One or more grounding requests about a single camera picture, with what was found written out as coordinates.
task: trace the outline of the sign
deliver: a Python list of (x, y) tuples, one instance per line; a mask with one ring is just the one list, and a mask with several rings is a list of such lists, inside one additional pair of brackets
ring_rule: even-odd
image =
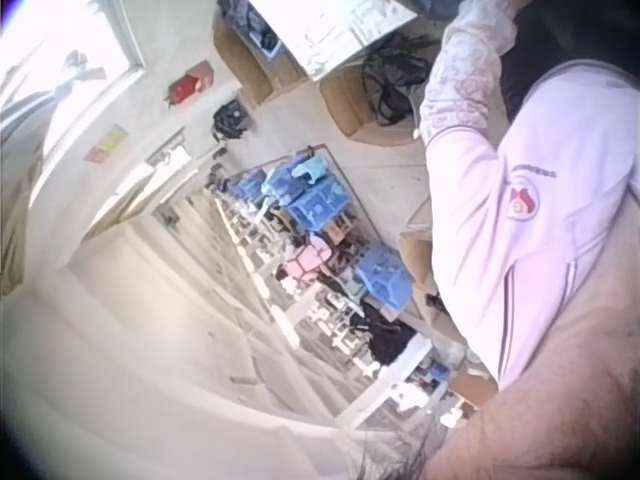
[(104, 163), (128, 136), (129, 134), (124, 128), (113, 125), (111, 130), (84, 156), (85, 161), (97, 164)]

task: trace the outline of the white table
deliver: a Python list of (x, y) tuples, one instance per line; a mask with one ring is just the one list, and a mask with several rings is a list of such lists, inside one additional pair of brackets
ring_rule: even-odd
[(251, 0), (312, 80), (416, 15), (393, 0)]

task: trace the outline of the pink cloth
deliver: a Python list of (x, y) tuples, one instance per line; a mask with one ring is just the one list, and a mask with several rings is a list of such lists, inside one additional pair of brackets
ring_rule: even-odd
[(591, 271), (638, 152), (638, 92), (576, 66), (538, 85), (498, 151), (453, 127), (427, 147), (442, 299), (500, 388)]
[(307, 245), (287, 259), (285, 269), (296, 280), (312, 281), (320, 265), (329, 260), (331, 254), (331, 247), (324, 240), (311, 235)]

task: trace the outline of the jacket logo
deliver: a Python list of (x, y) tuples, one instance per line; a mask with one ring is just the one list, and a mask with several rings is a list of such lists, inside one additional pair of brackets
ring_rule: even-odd
[(526, 177), (516, 177), (509, 184), (508, 217), (512, 220), (531, 220), (538, 213), (538, 189)]

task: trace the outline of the pink garment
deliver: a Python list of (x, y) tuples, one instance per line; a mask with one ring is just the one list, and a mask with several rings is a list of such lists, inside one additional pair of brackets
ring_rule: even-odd
[(433, 270), (451, 317), (500, 388), (527, 367), (591, 271), (638, 183), (638, 92), (603, 65), (564, 66), (533, 89), (498, 151), (486, 139), (505, 0), (466, 0), (421, 107)]
[(307, 245), (287, 259), (285, 269), (290, 277), (301, 281), (312, 281), (316, 271), (331, 258), (331, 247), (320, 237), (311, 235)]

